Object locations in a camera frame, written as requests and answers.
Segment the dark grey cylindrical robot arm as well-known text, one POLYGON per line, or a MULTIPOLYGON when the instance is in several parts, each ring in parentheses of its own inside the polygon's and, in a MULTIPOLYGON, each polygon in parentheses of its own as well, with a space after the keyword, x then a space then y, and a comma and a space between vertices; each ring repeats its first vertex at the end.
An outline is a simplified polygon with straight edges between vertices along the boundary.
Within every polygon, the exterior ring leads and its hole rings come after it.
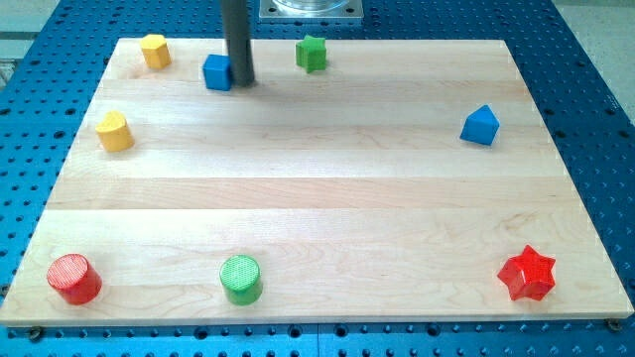
POLYGON ((246 0, 220 0, 224 39, 234 83, 249 87, 255 81, 246 0))

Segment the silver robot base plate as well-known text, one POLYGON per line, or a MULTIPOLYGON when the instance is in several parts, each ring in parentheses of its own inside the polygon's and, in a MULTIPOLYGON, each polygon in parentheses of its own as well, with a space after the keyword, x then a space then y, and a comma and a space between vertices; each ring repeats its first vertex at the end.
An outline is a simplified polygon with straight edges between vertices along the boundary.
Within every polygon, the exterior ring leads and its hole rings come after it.
POLYGON ((261 20, 361 19, 362 0, 260 0, 261 20))

